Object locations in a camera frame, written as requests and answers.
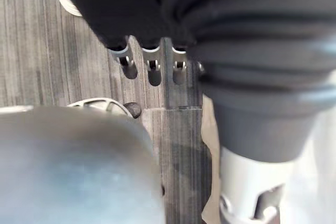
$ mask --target black glove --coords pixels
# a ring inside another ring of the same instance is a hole
[[[334,0],[72,1],[107,48],[127,35],[144,48],[161,37],[189,46],[221,144],[242,156],[292,160],[314,115],[335,103]]]

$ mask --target wood grain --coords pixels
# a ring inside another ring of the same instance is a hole
[[[139,103],[161,164],[167,224],[202,223],[211,160],[200,134],[197,65],[188,62],[186,83],[175,85],[171,44],[163,39],[162,83],[153,87],[131,38],[139,74],[129,80],[86,22],[67,13],[59,0],[0,0],[0,5],[0,106],[65,106],[94,97]]]

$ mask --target white plastic part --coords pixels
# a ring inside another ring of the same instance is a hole
[[[68,107],[87,107],[107,111],[113,115],[127,115],[133,118],[132,114],[124,105],[111,98],[91,98],[72,103]]]
[[[77,7],[72,3],[71,0],[59,0],[59,2],[61,3],[63,8],[67,12],[69,12],[69,13],[75,15],[75,16],[78,16],[78,17],[82,16],[81,13],[78,11]]]
[[[272,188],[285,184],[292,172],[294,161],[259,162],[239,156],[224,147],[221,147],[220,156],[220,194],[228,206],[222,207],[225,213],[237,221],[245,220],[233,223],[263,223],[252,220],[258,197]]]

